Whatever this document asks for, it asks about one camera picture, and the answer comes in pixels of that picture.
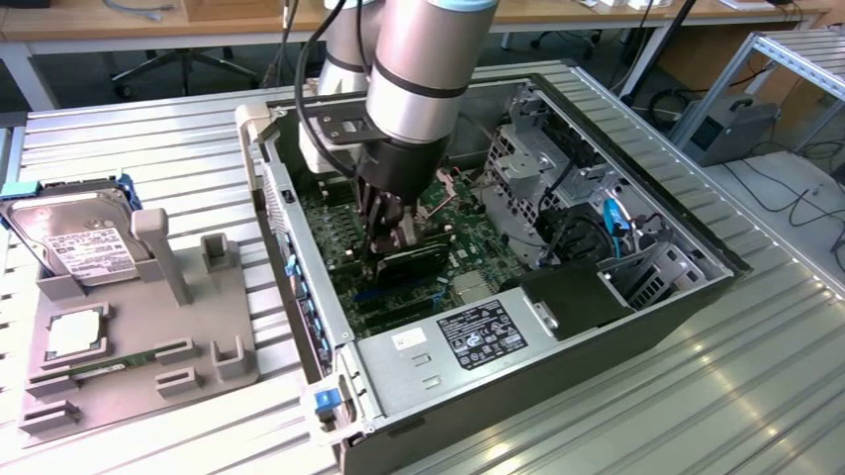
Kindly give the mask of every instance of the motherboard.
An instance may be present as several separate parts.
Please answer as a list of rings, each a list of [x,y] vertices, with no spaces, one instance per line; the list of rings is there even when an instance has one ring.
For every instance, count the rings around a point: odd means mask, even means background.
[[[508,245],[509,238],[497,232],[478,198],[490,185],[472,181],[457,169],[441,170],[438,176],[449,186],[434,181],[422,195],[421,208],[429,227],[446,230],[448,238],[441,234],[419,244],[418,249],[437,252],[438,257],[426,262],[441,257],[445,261],[437,271],[423,273],[427,275],[389,281],[367,275],[358,257],[365,230],[349,181],[321,181],[314,193],[302,196],[334,290],[359,337],[494,295],[509,279],[525,273]]]

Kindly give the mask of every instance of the power supply label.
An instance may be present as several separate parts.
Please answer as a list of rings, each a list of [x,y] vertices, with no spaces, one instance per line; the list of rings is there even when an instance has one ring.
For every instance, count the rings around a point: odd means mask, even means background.
[[[476,369],[529,346],[498,300],[437,321],[464,369]]]
[[[72,235],[50,236],[46,243],[67,271],[78,279],[108,275],[135,268],[132,254],[114,228]]]

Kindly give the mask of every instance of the green circuit board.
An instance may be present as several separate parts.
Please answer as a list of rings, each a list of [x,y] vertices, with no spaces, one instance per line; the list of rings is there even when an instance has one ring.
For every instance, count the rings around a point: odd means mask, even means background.
[[[329,275],[359,337],[367,337],[465,305],[453,279],[478,271],[493,292],[502,283],[525,273],[524,265],[502,241],[484,210],[478,209],[477,189],[466,180],[456,180],[456,196],[429,218],[437,225],[452,225],[454,239],[449,262],[433,275],[391,288],[374,286],[362,272],[363,264],[346,255],[358,249],[363,227],[355,204],[327,206],[317,195],[302,196],[302,206],[319,247]],[[444,184],[435,181],[422,194],[421,204],[431,212],[448,198]]]

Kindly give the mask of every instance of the hard drive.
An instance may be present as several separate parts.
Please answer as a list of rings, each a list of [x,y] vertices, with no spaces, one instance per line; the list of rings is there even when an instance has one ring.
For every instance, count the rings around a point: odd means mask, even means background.
[[[86,286],[136,277],[135,262],[151,258],[130,229],[139,209],[126,174],[75,183],[7,183],[0,192],[0,222],[47,276],[72,275]]]

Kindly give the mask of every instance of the hard drive label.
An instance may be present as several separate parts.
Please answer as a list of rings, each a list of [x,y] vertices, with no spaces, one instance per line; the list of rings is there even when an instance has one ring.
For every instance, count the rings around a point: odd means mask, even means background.
[[[135,269],[132,254],[114,228],[50,236],[46,243],[76,279]]]
[[[474,369],[529,346],[498,300],[437,321],[458,364]]]

